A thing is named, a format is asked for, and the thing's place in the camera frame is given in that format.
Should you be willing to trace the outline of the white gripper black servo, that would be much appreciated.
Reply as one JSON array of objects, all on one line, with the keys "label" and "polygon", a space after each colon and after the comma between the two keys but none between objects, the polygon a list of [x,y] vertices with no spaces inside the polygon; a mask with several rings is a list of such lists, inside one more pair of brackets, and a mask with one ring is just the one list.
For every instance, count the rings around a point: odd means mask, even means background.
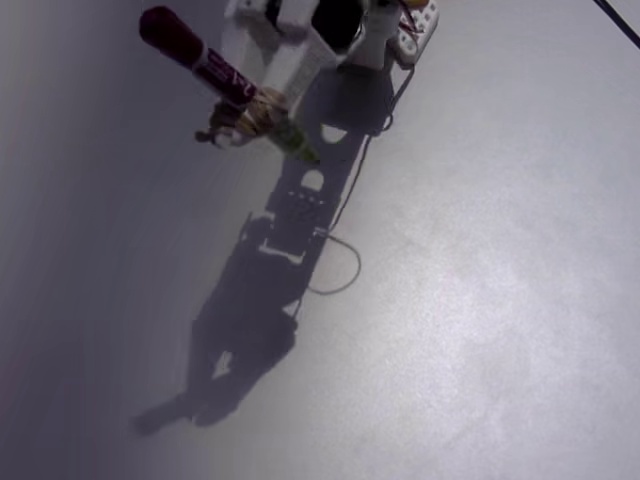
[{"label": "white gripper black servo", "polygon": [[295,105],[325,69],[338,65],[364,29],[367,1],[229,1],[224,18],[285,41],[276,49],[261,88]]}]

